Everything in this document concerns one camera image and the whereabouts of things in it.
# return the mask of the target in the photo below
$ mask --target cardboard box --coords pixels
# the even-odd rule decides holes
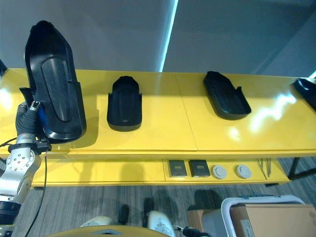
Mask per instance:
[[[230,214],[237,237],[316,237],[312,205],[244,204]]]
[[[204,232],[202,216],[212,210],[190,210],[187,211],[189,226]]]

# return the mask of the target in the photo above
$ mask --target black cable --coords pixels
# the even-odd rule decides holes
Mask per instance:
[[[15,137],[15,138],[12,138],[12,139],[10,139],[10,140],[7,140],[6,142],[2,143],[2,144],[0,145],[0,147],[4,147],[4,146],[7,146],[7,145],[10,145],[9,142],[14,141],[15,139],[16,139],[16,137]],[[5,161],[4,159],[2,159],[1,157],[0,157],[0,161],[3,162],[3,163],[6,165],[6,161]]]
[[[34,219],[33,219],[33,222],[31,223],[31,225],[30,225],[30,227],[29,227],[29,229],[28,229],[28,231],[27,231],[25,237],[27,237],[27,236],[29,235],[29,232],[31,231],[31,229],[32,229],[32,227],[33,227],[33,225],[34,225],[34,223],[35,223],[35,221],[36,221],[36,219],[37,219],[37,217],[38,217],[38,215],[39,215],[40,207],[41,207],[41,204],[42,204],[43,199],[44,199],[45,190],[46,190],[46,180],[47,180],[47,152],[48,152],[48,150],[47,150],[46,153],[45,153],[45,180],[44,180],[43,193],[42,193],[42,195],[41,195],[41,199],[40,199],[40,202],[39,202],[39,207],[38,207],[38,210],[37,210],[37,212],[36,212],[36,215],[35,215],[35,217],[34,217]]]
[[[16,137],[15,137],[15,138],[12,138],[12,139],[10,139],[10,140],[7,140],[6,142],[2,143],[2,144],[0,145],[0,147],[4,147],[4,146],[8,145],[9,142],[14,141],[15,139],[16,139]]]

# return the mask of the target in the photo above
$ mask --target round white knob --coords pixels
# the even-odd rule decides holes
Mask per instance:
[[[220,165],[213,166],[212,173],[215,176],[215,178],[218,179],[225,179],[227,177],[226,169]]]
[[[248,179],[251,177],[251,170],[246,165],[243,165],[243,164],[240,164],[239,166],[237,166],[236,173],[240,178],[243,178],[243,179]]]

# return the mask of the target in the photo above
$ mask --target white plastic bin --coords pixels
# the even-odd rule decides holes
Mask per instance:
[[[241,203],[298,203],[305,204],[293,195],[263,196],[263,197],[231,197],[223,200],[221,209],[214,210],[202,216],[205,232],[212,237],[236,237],[230,208]]]

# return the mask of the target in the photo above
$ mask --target yellow object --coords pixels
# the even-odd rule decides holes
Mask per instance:
[[[50,185],[283,182],[287,178],[277,160],[266,180],[256,159],[316,155],[316,112],[292,89],[295,78],[227,75],[235,87],[242,86],[252,109],[247,117],[232,121],[215,115],[202,83],[205,74],[91,70],[76,74],[87,132],[74,142],[53,145],[48,154]],[[142,125],[132,132],[114,131],[106,120],[108,93],[124,75],[133,76],[143,94]],[[16,108],[24,101],[19,91],[23,86],[28,86],[24,69],[9,69],[0,80],[2,142],[16,136],[14,121]],[[0,154],[7,156],[7,148],[0,148]],[[225,180],[171,178],[169,159],[184,159],[186,165],[190,159],[205,159],[210,167],[222,164],[229,170],[242,160],[249,162],[255,175],[249,180],[231,172]],[[135,173],[127,169],[130,173],[123,175],[129,166]],[[42,184],[42,169],[43,163],[35,185]]]
[[[94,237],[96,235],[107,235],[106,233],[121,237],[168,237],[160,232],[137,226],[87,226],[47,237]]]

